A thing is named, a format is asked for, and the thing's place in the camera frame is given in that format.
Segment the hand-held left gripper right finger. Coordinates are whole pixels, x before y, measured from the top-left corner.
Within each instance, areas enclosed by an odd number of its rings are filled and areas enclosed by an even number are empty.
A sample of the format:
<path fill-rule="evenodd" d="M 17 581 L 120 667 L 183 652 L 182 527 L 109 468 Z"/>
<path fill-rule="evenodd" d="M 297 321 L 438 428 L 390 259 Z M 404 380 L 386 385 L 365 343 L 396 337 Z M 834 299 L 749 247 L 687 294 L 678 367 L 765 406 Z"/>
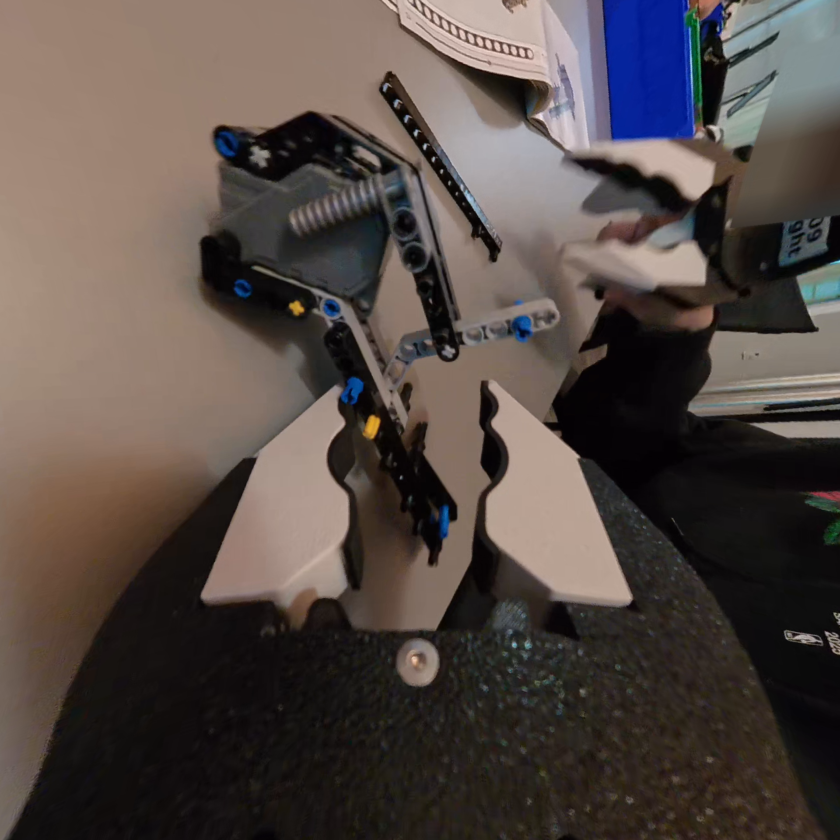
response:
<path fill-rule="evenodd" d="M 498 599 L 627 607 L 633 594 L 577 454 L 496 381 L 480 385 L 472 576 Z"/>

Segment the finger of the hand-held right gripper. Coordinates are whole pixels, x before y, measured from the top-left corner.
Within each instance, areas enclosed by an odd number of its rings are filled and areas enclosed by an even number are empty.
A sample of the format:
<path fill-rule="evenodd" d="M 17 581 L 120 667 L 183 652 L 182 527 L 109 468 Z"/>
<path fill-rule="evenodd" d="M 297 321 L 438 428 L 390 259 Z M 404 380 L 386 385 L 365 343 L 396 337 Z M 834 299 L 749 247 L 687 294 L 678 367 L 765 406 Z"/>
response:
<path fill-rule="evenodd" d="M 582 204 L 587 213 L 684 214 L 728 209 L 730 180 L 720 169 L 727 158 L 706 140 L 613 140 L 570 151 L 564 162 L 597 178 Z"/>
<path fill-rule="evenodd" d="M 574 242 L 564 247 L 564 269 L 592 290 L 654 293 L 682 307 L 713 304 L 707 258 L 694 241 L 670 248 L 618 239 Z"/>

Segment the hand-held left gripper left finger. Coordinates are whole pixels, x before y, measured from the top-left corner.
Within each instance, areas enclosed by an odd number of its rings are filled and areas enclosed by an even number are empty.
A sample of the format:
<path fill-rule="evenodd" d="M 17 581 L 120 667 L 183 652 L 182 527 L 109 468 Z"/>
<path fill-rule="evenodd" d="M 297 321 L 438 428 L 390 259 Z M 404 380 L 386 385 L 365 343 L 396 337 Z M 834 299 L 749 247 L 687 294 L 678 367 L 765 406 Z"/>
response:
<path fill-rule="evenodd" d="M 355 417 L 334 386 L 263 447 L 201 593 L 206 606 L 270 602 L 300 626 L 318 599 L 361 588 Z"/>

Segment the toy brick assembly with spring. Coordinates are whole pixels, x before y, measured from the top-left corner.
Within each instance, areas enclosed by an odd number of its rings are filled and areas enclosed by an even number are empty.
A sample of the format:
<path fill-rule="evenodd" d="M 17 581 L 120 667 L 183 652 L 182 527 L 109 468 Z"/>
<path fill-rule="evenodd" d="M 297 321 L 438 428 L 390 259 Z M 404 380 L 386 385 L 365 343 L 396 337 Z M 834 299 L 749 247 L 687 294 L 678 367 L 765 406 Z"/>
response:
<path fill-rule="evenodd" d="M 213 147 L 219 215 L 199 245 L 202 279 L 249 306 L 323 321 L 341 379 L 339 435 L 361 425 L 435 566 L 457 505 L 427 461 L 424 432 L 403 442 L 406 373 L 431 356 L 450 363 L 463 348 L 526 342 L 559 324 L 556 305 L 541 298 L 463 320 L 419 168 L 345 119 L 309 111 L 271 129 L 220 124 Z M 368 320 L 390 248 L 427 327 L 386 357 Z"/>

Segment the person's right forearm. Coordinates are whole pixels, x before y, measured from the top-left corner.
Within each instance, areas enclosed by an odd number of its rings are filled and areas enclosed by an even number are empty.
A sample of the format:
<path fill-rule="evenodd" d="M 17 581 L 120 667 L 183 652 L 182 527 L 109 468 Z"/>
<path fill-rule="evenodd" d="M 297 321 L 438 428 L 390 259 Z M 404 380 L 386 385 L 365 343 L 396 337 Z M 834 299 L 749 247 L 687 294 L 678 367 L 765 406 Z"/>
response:
<path fill-rule="evenodd" d="M 605 356 L 553 401 L 566 444 L 630 496 L 692 455 L 709 430 L 689 404 L 711 372 L 717 321 L 710 315 L 694 331 L 608 316 Z"/>

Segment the person's right hand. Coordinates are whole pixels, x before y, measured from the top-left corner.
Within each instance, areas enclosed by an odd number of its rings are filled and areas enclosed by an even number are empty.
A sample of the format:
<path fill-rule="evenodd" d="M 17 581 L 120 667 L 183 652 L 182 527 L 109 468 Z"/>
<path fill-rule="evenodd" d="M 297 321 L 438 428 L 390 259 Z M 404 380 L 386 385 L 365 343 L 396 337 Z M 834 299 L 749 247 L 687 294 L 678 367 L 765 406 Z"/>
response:
<path fill-rule="evenodd" d="M 619 286 L 603 291 L 606 308 L 622 310 L 651 329 L 699 332 L 708 329 L 716 319 L 713 306 L 688 307 L 656 292 L 640 292 Z"/>

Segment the blue plastic bin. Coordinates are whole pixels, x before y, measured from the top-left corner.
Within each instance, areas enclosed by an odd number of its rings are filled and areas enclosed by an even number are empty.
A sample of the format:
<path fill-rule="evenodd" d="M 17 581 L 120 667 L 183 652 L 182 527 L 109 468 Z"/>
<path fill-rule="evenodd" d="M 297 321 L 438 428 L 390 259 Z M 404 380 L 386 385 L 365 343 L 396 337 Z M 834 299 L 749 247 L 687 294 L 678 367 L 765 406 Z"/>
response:
<path fill-rule="evenodd" d="M 603 1 L 613 140 L 695 132 L 687 1 Z"/>

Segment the green panel edge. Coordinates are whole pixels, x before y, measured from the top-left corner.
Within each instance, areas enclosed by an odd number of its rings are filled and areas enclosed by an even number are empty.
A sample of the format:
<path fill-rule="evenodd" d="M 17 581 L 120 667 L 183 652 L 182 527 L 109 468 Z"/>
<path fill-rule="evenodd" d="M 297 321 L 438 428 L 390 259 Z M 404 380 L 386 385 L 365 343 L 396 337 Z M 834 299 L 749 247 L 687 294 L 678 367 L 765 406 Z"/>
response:
<path fill-rule="evenodd" d="M 702 115 L 703 94 L 701 81 L 701 36 L 698 2 L 686 1 L 686 34 L 689 44 L 689 67 L 691 74 L 691 95 L 694 112 L 695 132 L 704 126 Z"/>

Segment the person's black printed sweatshirt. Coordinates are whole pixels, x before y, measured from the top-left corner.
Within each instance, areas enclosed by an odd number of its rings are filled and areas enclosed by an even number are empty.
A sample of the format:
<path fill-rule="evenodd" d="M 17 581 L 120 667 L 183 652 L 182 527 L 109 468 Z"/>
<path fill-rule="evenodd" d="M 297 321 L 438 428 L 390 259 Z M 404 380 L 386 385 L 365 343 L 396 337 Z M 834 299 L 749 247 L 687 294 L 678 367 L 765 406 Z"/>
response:
<path fill-rule="evenodd" d="M 616 483 L 717 599 L 838 838 L 838 440 L 697 420 L 646 458 L 629 453 Z"/>

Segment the white instruction booklet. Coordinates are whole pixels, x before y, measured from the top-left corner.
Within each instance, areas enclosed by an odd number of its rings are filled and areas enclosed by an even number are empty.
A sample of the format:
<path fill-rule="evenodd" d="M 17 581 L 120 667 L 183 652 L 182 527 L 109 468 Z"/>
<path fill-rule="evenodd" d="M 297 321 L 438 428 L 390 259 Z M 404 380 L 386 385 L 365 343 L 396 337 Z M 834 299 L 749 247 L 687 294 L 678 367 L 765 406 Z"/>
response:
<path fill-rule="evenodd" d="M 550 2 L 384 1 L 458 63 L 523 84 L 524 117 L 565 152 L 590 146 L 581 58 Z"/>

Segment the long black toy brick beam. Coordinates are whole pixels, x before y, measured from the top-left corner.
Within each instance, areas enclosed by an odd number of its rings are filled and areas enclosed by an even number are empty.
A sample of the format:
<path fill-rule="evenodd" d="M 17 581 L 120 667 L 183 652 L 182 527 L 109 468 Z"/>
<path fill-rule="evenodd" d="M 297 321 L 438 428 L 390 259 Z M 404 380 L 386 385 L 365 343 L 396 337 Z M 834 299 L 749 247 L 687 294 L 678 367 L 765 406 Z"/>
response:
<path fill-rule="evenodd" d="M 487 248 L 490 262 L 496 263 L 501 253 L 499 234 L 398 76 L 390 70 L 387 71 L 381 80 L 379 91 L 430 170 L 468 221 L 471 237 L 478 239 Z"/>

